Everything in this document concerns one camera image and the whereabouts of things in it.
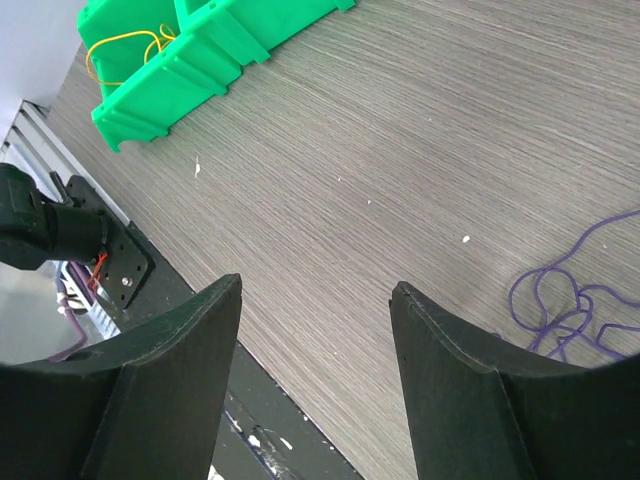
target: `white wall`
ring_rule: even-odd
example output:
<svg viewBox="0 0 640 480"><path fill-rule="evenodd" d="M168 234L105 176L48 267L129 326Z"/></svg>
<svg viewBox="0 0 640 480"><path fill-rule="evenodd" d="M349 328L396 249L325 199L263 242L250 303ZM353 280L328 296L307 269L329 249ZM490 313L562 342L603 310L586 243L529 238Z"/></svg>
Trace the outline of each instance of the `white wall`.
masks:
<svg viewBox="0 0 640 480"><path fill-rule="evenodd" d="M0 0L0 141L22 100L51 106L80 46L87 0Z"/></svg>

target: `gray wood grain surface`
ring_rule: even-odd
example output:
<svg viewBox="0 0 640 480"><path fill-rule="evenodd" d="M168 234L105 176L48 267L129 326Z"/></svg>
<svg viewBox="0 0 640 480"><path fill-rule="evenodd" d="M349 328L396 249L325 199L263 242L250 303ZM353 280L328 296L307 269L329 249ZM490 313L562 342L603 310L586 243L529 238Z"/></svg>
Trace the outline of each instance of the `gray wood grain surface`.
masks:
<svg viewBox="0 0 640 480"><path fill-rule="evenodd" d="M195 288L243 275L242 341L366 478L411 479L392 287L412 281L526 345L514 279L638 207L639 46L632 0L361 0L166 139L107 151L84 52L50 124ZM571 270L633 297L638 233L607 228ZM553 312L566 291L543 289ZM517 304L539 320L530 291ZM632 352L640 337L608 342Z"/></svg>

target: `metal plate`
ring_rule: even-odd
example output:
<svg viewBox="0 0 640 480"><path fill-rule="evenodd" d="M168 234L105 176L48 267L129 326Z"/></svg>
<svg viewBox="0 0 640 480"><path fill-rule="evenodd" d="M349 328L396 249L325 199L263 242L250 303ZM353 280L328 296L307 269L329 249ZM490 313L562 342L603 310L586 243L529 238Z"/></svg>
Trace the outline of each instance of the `metal plate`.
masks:
<svg viewBox="0 0 640 480"><path fill-rule="evenodd" d="M114 306L125 310L143 286L153 263L86 180L72 176L67 191L80 208L104 211L109 218L108 256L100 269L100 285Z"/></svg>

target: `yellow string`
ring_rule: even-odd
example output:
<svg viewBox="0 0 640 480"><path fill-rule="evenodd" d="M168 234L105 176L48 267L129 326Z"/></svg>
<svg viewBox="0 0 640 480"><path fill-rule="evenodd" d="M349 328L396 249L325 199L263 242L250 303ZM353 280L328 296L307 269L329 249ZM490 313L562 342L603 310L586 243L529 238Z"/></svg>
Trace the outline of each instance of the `yellow string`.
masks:
<svg viewBox="0 0 640 480"><path fill-rule="evenodd" d="M151 55L151 51L153 50L153 47L158 47L158 53L160 53L165 48L167 48L167 46L171 42L173 42L176 39L176 34L173 32L173 30L171 30L171 27L163 23L162 25L160 25L160 36L158 36L157 34L155 34L150 30L138 30L136 32L123 33L122 35L116 35L114 37L109 37L109 38L105 38L104 40L100 40L89 49L89 51L87 52L87 56L85 57L85 66L87 67L87 72L89 73L89 76L93 78L96 82L101 83L102 85L112 85L112 86L122 85L124 82L107 82L99 79L98 76L94 73L93 69L91 68L91 55L93 54L93 52L96 51L98 47L101 47L102 45L105 45L110 42L116 42L118 40L123 40L125 38L137 37L139 35L149 35L153 37L153 40L151 40L151 43L149 43L149 46L144 51L145 65L149 61L149 55Z"/></svg>

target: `green container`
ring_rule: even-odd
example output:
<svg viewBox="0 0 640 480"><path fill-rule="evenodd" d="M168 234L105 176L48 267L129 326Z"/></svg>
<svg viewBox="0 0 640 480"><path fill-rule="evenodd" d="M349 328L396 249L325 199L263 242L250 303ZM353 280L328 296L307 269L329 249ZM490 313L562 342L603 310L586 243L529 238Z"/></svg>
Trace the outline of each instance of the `green container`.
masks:
<svg viewBox="0 0 640 480"><path fill-rule="evenodd" d="M242 67L264 62L269 51L336 8L355 0L89 0L78 31L90 48L128 32L176 34L162 53L144 64L150 36L110 42L92 54L102 104L92 112L107 145L150 142L213 95L224 95Z"/></svg>

